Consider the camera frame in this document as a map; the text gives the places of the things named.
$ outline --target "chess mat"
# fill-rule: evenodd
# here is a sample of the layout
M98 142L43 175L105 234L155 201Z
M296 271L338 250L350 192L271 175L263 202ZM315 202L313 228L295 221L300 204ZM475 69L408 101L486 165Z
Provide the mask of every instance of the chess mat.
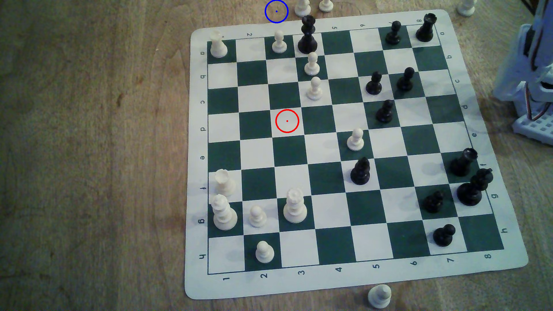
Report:
M434 38L416 30L435 13ZM384 38L399 20L401 42ZM323 96L306 96L311 76L298 51L301 21L217 28L228 54L209 53L210 33L191 38L189 182L187 189L185 290L194 299L229 298L322 288L443 277L526 265L528 257L505 189L476 95L445 11L403 12L318 19L315 39ZM286 52L272 51L274 32L285 33ZM396 87L406 67L414 87ZM382 92L364 89L382 74ZM375 119L384 100L394 118ZM363 129L360 151L347 148L354 128ZM467 148L478 161L466 177L448 170ZM355 185L349 173L369 158L371 178ZM209 199L214 174L227 169L236 182L228 197L237 225L213 223ZM456 189L479 168L494 180L476 206L459 202ZM300 188L307 218L285 220L286 192ZM436 214L422 200L440 190ZM267 224L249 223L259 205ZM453 224L447 247L432 233ZM269 263L255 259L266 241Z

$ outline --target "wood grain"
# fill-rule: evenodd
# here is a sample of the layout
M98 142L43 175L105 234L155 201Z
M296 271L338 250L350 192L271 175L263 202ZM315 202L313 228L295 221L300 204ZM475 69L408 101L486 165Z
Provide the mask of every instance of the wood grain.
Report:
M486 0L463 18L456 0L335 0L322 14L312 2L317 18L450 13L530 257L521 269L392 283L388 309L549 309L553 149L513 134L512 105L491 96L528 10ZM0 0L0 309L368 309L371 286L184 293L190 35L266 23L265 5Z

